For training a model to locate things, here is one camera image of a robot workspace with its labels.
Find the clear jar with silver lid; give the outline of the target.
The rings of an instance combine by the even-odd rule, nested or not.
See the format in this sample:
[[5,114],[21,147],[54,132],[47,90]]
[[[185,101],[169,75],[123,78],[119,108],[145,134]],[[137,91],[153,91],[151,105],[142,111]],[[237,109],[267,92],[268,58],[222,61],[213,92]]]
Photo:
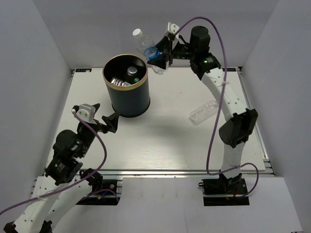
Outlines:
[[137,77],[138,76],[138,69],[135,66],[130,66],[127,69],[127,76],[128,77]]

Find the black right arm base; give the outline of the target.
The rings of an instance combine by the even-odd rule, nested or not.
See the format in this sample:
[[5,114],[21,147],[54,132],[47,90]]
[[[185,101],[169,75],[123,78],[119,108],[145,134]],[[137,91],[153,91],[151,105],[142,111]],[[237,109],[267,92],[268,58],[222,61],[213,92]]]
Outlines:
[[243,197],[248,192],[245,179],[229,188],[221,183],[221,179],[203,179],[198,186],[203,191],[205,207],[250,205],[249,197]]

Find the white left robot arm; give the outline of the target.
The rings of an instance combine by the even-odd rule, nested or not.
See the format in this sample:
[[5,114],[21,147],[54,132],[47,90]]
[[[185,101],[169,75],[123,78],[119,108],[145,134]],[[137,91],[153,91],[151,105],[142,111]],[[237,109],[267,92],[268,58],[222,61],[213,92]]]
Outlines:
[[96,169],[81,170],[82,162],[95,138],[104,150],[107,149],[99,133],[115,133],[120,114],[114,112],[103,116],[103,123],[95,119],[100,104],[81,104],[73,106],[71,113],[79,121],[77,130],[63,130],[57,136],[52,147],[53,157],[45,169],[37,194],[7,210],[27,204],[19,218],[7,223],[3,230],[6,233],[51,233],[60,219],[79,201],[92,195],[113,195],[116,200],[116,188],[106,181],[98,172],[104,161]]

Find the clear bottle blue label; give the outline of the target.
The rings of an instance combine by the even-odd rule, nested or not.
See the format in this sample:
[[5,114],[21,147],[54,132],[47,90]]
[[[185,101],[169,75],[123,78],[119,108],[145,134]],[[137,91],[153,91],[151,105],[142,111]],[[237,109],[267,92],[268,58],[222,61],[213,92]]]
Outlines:
[[134,29],[132,35],[137,50],[147,61],[158,58],[161,55],[152,38],[144,34],[141,29]]

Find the clear bottle white cap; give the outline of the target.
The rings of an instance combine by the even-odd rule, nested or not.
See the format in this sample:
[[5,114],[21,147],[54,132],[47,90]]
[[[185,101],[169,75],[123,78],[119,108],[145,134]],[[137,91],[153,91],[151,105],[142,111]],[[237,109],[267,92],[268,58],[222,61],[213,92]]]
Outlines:
[[189,120],[193,125],[199,125],[215,115],[218,111],[218,102],[215,100],[206,102],[190,113]]

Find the clear bottle green white label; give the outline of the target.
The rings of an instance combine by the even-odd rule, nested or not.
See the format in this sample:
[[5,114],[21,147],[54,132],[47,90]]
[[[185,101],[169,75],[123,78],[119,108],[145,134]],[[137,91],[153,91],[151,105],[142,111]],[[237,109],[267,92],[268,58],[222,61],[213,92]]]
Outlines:
[[131,85],[130,83],[123,81],[123,80],[116,78],[116,77],[113,77],[110,82],[116,86],[130,86]]

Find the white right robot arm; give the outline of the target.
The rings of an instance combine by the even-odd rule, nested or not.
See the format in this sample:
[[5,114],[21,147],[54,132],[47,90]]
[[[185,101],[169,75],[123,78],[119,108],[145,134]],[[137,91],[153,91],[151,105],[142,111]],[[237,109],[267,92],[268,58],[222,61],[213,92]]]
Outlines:
[[208,29],[193,27],[189,42],[178,34],[178,30],[176,24],[168,23],[164,37],[156,45],[161,55],[148,64],[166,69],[174,59],[188,60],[194,74],[214,96],[225,118],[225,124],[218,129],[224,143],[224,157],[217,182],[207,186],[213,193],[229,194],[242,183],[242,151],[253,132],[258,113],[255,109],[248,109],[227,83],[226,70],[209,51]]

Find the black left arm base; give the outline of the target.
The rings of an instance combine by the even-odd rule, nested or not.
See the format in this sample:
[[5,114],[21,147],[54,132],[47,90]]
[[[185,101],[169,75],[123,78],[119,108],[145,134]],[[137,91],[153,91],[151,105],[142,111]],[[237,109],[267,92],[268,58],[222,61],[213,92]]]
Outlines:
[[122,180],[103,180],[102,189],[93,191],[78,201],[77,205],[117,206],[121,200]]

